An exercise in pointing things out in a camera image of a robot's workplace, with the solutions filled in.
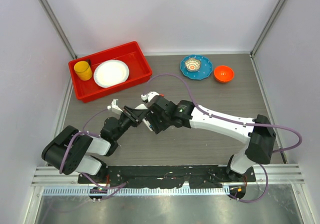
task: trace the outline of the yellow mug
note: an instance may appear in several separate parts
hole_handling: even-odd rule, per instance
[[[92,78],[92,70],[87,61],[78,61],[73,67],[75,73],[82,81],[87,81]]]

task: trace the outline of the red tray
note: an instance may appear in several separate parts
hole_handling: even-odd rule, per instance
[[[90,80],[80,80],[74,70],[74,66],[77,62],[88,60],[90,60],[92,73],[105,61],[123,61],[129,68],[129,77],[125,82],[108,88],[98,86],[93,76]],[[136,41],[72,60],[69,62],[69,69],[75,96],[84,103],[144,83],[152,75],[152,70]]]

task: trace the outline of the scalloped blue plate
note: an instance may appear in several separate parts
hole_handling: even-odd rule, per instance
[[[201,61],[201,66],[199,70],[189,71],[186,68],[185,63],[189,58],[195,58]],[[183,60],[180,62],[181,72],[183,73],[183,75],[185,75],[187,78],[190,78],[191,80],[202,80],[208,78],[213,72],[213,69],[214,68],[212,62],[202,55],[188,55],[185,58],[183,58]]]

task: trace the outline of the wood grain surface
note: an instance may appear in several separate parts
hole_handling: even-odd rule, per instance
[[[213,75],[204,80],[190,80],[180,71],[183,55],[147,56],[153,75],[173,73],[183,76],[192,90],[197,103],[214,111],[238,117],[255,118],[257,114],[268,115],[258,81],[248,54],[204,55],[213,66],[226,65],[234,70],[234,79],[219,83]],[[106,109],[113,99],[119,99],[119,106],[136,107],[141,103],[141,94],[146,84],[83,103],[72,94],[64,125],[82,129],[84,123],[95,113]],[[150,91],[162,93],[178,103],[189,100],[186,88],[180,80],[163,76],[150,84]],[[86,130],[100,133],[107,117],[112,112],[103,112],[95,117]],[[169,127],[158,135],[149,131],[144,124],[131,127],[119,140],[121,147],[110,157],[100,156],[108,165],[200,165],[227,164],[230,156],[236,154],[243,144],[231,137],[208,130]],[[279,153],[273,155],[271,163],[283,163]]]

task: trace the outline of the white wall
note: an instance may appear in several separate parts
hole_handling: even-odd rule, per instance
[[[288,0],[256,59],[276,122],[299,130],[298,163],[320,212],[320,0]],[[297,140],[283,133],[284,146]]]
[[[71,59],[38,0],[0,0],[0,217],[21,213],[57,125]]]
[[[77,54],[251,51],[278,0],[48,0]]]

